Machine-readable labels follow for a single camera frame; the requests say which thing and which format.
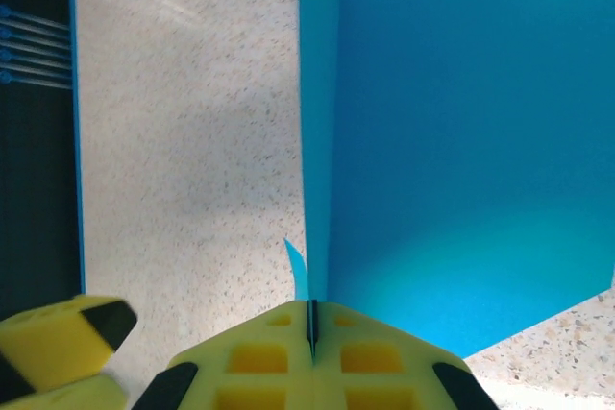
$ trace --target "white speckled surface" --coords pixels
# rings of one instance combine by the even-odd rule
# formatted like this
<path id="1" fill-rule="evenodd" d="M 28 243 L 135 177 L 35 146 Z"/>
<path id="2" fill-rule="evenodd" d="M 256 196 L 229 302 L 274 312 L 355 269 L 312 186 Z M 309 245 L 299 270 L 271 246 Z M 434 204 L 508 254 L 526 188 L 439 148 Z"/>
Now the white speckled surface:
<path id="1" fill-rule="evenodd" d="M 78 0 L 87 288 L 140 315 L 111 362 L 133 399 L 179 350 L 292 298 L 296 1 Z M 615 408 L 614 319 L 607 292 L 469 362 L 503 409 Z"/>

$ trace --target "dark background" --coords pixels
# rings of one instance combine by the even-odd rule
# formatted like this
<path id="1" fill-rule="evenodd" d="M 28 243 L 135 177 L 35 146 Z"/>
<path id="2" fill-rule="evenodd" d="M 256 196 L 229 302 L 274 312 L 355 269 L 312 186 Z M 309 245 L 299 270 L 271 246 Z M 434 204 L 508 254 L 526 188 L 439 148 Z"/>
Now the dark background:
<path id="1" fill-rule="evenodd" d="M 69 0 L 0 0 L 69 24 Z M 0 319 L 81 292 L 70 90 L 0 84 Z"/>

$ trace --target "blue edge strip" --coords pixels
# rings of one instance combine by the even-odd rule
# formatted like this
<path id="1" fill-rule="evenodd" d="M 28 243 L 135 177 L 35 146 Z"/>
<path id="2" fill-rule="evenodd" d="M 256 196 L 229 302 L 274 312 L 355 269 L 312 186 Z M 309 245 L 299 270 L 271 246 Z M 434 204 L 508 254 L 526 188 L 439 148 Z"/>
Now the blue edge strip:
<path id="1" fill-rule="evenodd" d="M 77 220 L 79 223 L 79 258 L 81 292 L 86 292 L 86 255 L 84 248 L 84 206 L 81 185 L 81 131 L 79 127 L 79 70 L 77 63 L 77 0 L 68 0 L 70 7 L 71 55 L 73 70 L 73 124 L 75 132 L 75 170 L 77 173 Z"/>
<path id="2" fill-rule="evenodd" d="M 301 153 L 311 300 L 328 299 L 339 0 L 299 0 Z"/>
<path id="3" fill-rule="evenodd" d="M 286 239 L 286 252 L 290 260 L 290 269 L 295 279 L 295 300 L 309 300 L 308 269 L 299 251 Z"/>

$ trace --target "yellow foam block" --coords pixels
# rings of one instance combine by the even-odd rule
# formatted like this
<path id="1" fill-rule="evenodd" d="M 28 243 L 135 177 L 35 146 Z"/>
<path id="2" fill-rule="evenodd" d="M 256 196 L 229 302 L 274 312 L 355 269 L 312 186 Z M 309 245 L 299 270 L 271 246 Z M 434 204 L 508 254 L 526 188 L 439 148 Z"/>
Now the yellow foam block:
<path id="1" fill-rule="evenodd" d="M 314 408 L 457 410 L 432 366 L 469 372 L 458 357 L 335 303 L 318 303 L 318 325 Z"/>
<path id="2" fill-rule="evenodd" d="M 283 304 L 177 355 L 133 410 L 497 410 L 453 354 L 339 304 L 316 314 L 313 358 L 308 303 Z"/>
<path id="3" fill-rule="evenodd" d="M 311 410 L 307 328 L 304 301 L 283 304 L 235 326 L 177 355 L 134 409 L 147 409 L 152 402 L 167 399 L 169 403 L 157 408 Z M 178 379 L 182 367 L 186 374 Z M 184 388 L 177 396 L 169 396 L 170 383 Z"/>
<path id="4" fill-rule="evenodd" d="M 0 405 L 0 410 L 124 410 L 128 396 L 117 382 L 98 374 L 53 391 Z"/>
<path id="5" fill-rule="evenodd" d="M 12 368 L 1 379 L 42 392 L 98 374 L 135 323 L 131 307 L 109 297 L 78 296 L 16 314 L 0 323 L 0 359 Z"/>

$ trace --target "blue screw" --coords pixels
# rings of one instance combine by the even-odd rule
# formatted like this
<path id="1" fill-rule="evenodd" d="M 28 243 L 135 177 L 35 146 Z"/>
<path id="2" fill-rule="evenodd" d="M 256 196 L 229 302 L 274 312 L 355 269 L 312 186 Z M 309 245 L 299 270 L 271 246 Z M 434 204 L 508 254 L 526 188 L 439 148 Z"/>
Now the blue screw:
<path id="1" fill-rule="evenodd" d="M 11 83 L 11 74 L 7 71 L 0 71 L 0 84 L 10 84 Z"/>

